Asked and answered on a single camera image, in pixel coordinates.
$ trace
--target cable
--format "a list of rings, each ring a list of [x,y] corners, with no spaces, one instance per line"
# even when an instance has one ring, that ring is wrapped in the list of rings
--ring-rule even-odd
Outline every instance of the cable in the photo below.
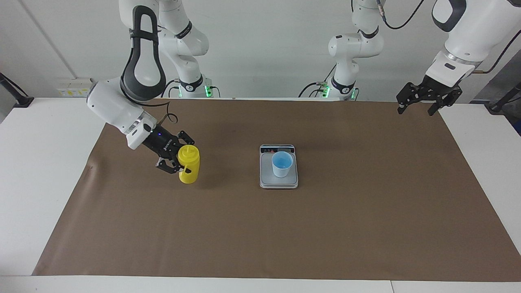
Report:
[[[416,6],[416,9],[413,11],[413,13],[411,14],[411,16],[409,16],[409,19],[404,22],[401,26],[399,27],[392,27],[390,24],[387,23],[387,17],[386,17],[386,12],[384,11],[383,9],[383,5],[382,3],[380,2],[380,0],[376,0],[376,2],[378,3],[378,9],[380,10],[380,15],[382,15],[382,20],[383,22],[386,24],[386,26],[392,30],[399,30],[401,29],[402,27],[406,26],[409,21],[411,21],[411,19],[413,19],[413,16],[416,14],[416,12],[418,12],[418,9],[420,9],[420,6],[423,4],[425,0],[421,0],[420,3],[418,4],[418,6]]]
[[[170,93],[173,89],[179,90],[179,87],[172,87],[168,90],[168,98],[170,98]]]
[[[176,118],[176,121],[172,121],[172,119],[170,118],[171,116],[175,117]],[[177,117],[176,114],[174,113],[167,113],[165,116],[163,116],[163,118],[161,119],[161,121],[159,121],[157,124],[158,125],[161,125],[163,124],[163,122],[165,121],[166,117],[168,117],[168,120],[170,120],[170,122],[174,123],[174,124],[177,124],[177,122],[179,122],[179,118]]]
[[[221,98],[221,90],[218,87],[210,87],[211,89],[217,89],[217,92],[219,93],[219,99]]]
[[[327,81],[327,79],[329,78],[329,76],[331,75],[331,73],[333,73],[333,70],[337,67],[337,65],[335,64],[333,66],[333,68],[331,68],[331,71],[327,74],[326,78],[324,79],[324,82]]]
[[[309,94],[308,97],[311,97],[311,95],[312,95],[313,93],[316,93],[316,94],[315,94],[315,97],[316,97],[320,91],[321,91],[320,89],[318,89],[318,90],[314,90],[314,91],[311,92],[311,94]]]
[[[166,102],[166,103],[163,103],[163,104],[143,104],[143,103],[140,103],[140,102],[136,102],[136,101],[134,101],[132,99],[130,101],[132,103],[134,103],[136,105],[140,105],[142,107],[161,107],[161,106],[168,106],[168,104],[170,104],[170,102]]]
[[[299,97],[302,97],[302,94],[303,94],[307,89],[309,89],[309,88],[312,87],[312,86],[317,86],[317,83],[316,83],[316,82],[312,82],[312,83],[308,84],[308,85],[307,85],[307,86],[306,86],[306,87],[305,87],[305,88],[300,92]]]
[[[24,95],[29,96],[20,86],[18,86],[14,81],[10,80],[7,76],[4,75],[4,78],[9,81],[10,84],[12,84],[15,88],[17,88],[19,91],[21,91]]]
[[[517,32],[517,34],[515,34],[515,36],[510,40],[510,42],[508,42],[508,44],[506,45],[505,49],[503,49],[503,52],[501,52],[501,54],[499,55],[498,59],[495,61],[494,65],[492,65],[492,67],[489,69],[489,70],[486,70],[486,71],[483,71],[483,70],[474,70],[472,71],[472,74],[489,74],[491,73],[494,68],[496,67],[496,65],[499,63],[499,61],[501,60],[501,58],[503,58],[503,55],[505,55],[506,53],[506,50],[508,50],[508,47],[510,47],[510,45],[512,45],[512,43],[514,43],[514,41],[516,40],[516,38],[521,34],[521,30],[519,30]]]
[[[170,80],[170,81],[166,84],[165,89],[163,90],[163,93],[161,93],[161,97],[165,97],[166,89],[168,89],[168,86],[171,85],[171,84],[174,83],[174,82],[178,82],[178,79],[177,79],[177,78],[176,78],[176,79],[172,79],[172,80]]]

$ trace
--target white table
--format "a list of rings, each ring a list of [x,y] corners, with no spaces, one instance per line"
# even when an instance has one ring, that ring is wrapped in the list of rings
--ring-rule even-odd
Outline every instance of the white table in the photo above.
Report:
[[[441,111],[521,251],[521,138],[481,105]],[[0,124],[0,292],[521,292],[521,283],[30,276],[104,123],[84,99],[36,99]]]

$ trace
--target kitchen scale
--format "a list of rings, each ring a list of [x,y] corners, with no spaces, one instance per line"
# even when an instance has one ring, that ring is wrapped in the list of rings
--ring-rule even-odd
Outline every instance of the kitchen scale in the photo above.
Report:
[[[299,186],[299,175],[296,169],[295,147],[292,144],[263,144],[260,146],[260,185],[265,189],[294,189]],[[273,174],[271,157],[276,152],[288,152],[293,157],[288,175],[279,178]]]

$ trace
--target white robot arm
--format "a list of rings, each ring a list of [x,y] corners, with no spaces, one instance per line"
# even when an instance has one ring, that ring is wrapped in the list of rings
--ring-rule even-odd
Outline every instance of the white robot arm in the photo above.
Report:
[[[449,38],[418,86],[407,83],[396,96],[398,113],[420,101],[434,101],[429,115],[452,106],[462,94],[458,84],[487,58],[521,20],[521,0],[437,0],[435,24]]]
[[[126,135],[131,149],[143,144],[154,151],[159,156],[156,167],[171,174],[182,171],[177,153],[194,141],[184,131],[170,134],[142,106],[165,90],[160,47],[173,61],[186,95],[207,96],[205,78],[193,56],[206,54],[208,39],[188,20],[181,0],[120,0],[119,8],[132,40],[130,58],[120,78],[93,85],[87,105]],[[158,18],[163,25],[161,32]]]
[[[358,74],[354,59],[377,56],[383,49],[383,38],[378,34],[380,12],[376,0],[356,0],[353,8],[352,21],[358,33],[334,36],[328,47],[329,54],[337,61],[334,75],[327,80],[328,96],[341,100],[352,96]]]

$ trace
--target power outlet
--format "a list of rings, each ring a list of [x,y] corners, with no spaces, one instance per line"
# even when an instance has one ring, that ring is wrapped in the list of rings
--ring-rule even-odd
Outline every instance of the power outlet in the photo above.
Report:
[[[210,78],[206,78],[205,81],[206,81],[206,84],[205,84],[206,96],[213,97],[214,90],[212,89],[212,80]]]
[[[58,92],[63,97],[87,97],[92,86],[92,79],[77,78],[59,80]]]

